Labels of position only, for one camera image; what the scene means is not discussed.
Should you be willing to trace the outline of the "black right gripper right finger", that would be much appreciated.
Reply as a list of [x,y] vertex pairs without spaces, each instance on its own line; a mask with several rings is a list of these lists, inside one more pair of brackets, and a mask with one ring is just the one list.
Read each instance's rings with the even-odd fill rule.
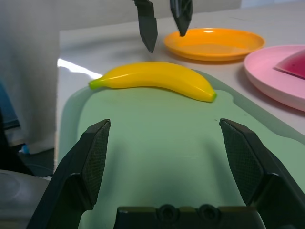
[[283,163],[247,126],[228,119],[219,125],[246,206],[256,208],[267,229],[303,229],[305,194]]

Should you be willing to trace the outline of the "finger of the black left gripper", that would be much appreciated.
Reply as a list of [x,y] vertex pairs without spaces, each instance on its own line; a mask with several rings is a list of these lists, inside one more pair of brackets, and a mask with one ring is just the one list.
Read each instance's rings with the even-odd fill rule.
[[149,0],[135,0],[134,4],[137,7],[141,39],[147,50],[153,53],[158,37],[153,3]]
[[170,8],[180,36],[186,35],[193,15],[192,0],[170,0]]

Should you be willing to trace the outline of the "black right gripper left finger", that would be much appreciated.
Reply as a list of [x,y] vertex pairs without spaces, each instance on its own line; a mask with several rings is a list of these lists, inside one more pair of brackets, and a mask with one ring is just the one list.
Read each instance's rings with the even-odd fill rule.
[[82,214],[92,210],[98,199],[110,126],[105,119],[81,135],[60,161],[27,228],[78,228]]

